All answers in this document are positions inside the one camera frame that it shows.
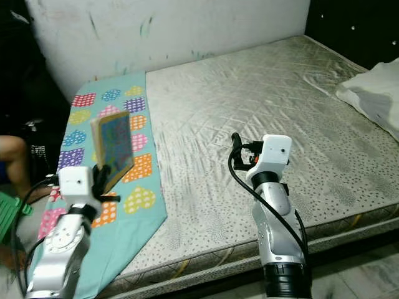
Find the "colourful picture book yellow border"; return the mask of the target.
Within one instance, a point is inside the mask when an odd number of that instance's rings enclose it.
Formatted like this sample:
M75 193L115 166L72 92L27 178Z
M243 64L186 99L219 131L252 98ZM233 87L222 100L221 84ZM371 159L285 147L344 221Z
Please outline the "colourful picture book yellow border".
M109 187L114 187L134 166L130 113L126 110L91 120L98 166L110 166Z

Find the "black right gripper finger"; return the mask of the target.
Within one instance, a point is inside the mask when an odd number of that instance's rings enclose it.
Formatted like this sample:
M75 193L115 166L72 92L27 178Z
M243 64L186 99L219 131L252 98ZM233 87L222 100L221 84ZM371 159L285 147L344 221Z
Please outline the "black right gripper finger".
M241 150L243 147L242 139L239 133L234 132L231 134L231 139L233 143L233 148L229 154L229 159L231 160L231 167L233 170L243 170L244 162L241 156Z

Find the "person's bare leg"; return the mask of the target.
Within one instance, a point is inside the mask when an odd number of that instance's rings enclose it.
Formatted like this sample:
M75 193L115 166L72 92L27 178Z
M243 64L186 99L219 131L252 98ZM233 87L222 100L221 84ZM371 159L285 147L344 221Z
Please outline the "person's bare leg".
M5 163L6 173L21 199L31 190L28 145L18 136L0 136L0 162Z

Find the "teal blanket with coloured hearts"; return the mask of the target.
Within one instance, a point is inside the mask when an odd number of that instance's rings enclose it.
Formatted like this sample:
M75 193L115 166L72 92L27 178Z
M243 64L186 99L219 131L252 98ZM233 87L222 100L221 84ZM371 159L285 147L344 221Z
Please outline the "teal blanket with coloured hearts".
M123 110L130 113L134 166L111 188L122 198L120 202L103 205L91 222L90 247L80 266L73 299L100 295L167 219L143 72L86 83L77 92L62 138L57 172L65 167L97 165L90 122ZM58 216L69 208L56 184L43 211L38 240L48 235Z

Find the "white pillow with green print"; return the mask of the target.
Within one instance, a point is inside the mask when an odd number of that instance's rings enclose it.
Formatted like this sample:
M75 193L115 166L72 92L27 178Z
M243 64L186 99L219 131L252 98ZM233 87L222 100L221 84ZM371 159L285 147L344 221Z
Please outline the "white pillow with green print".
M399 58L340 83L335 94L399 142Z

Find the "grey quilted mattress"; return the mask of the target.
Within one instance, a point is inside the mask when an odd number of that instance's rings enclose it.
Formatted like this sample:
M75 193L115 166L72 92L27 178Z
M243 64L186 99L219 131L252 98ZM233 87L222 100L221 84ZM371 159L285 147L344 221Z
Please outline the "grey quilted mattress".
M168 217L98 299L147 299L259 267L253 199L227 168L234 132L293 140L283 181L312 252L399 230L399 142L335 96L364 71L295 36L148 72Z

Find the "green plastic stool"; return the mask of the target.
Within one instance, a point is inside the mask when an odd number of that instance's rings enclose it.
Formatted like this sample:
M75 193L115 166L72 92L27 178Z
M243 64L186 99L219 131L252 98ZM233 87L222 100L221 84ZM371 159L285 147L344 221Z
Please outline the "green plastic stool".
M0 243L6 244L11 239L12 222L16 219L20 199L0 192Z

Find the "black tufted headboard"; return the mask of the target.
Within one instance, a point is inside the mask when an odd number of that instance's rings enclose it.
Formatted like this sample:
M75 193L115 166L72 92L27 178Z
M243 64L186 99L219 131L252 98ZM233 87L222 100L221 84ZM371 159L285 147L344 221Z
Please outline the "black tufted headboard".
M305 35L359 66L399 58L399 0L311 0Z

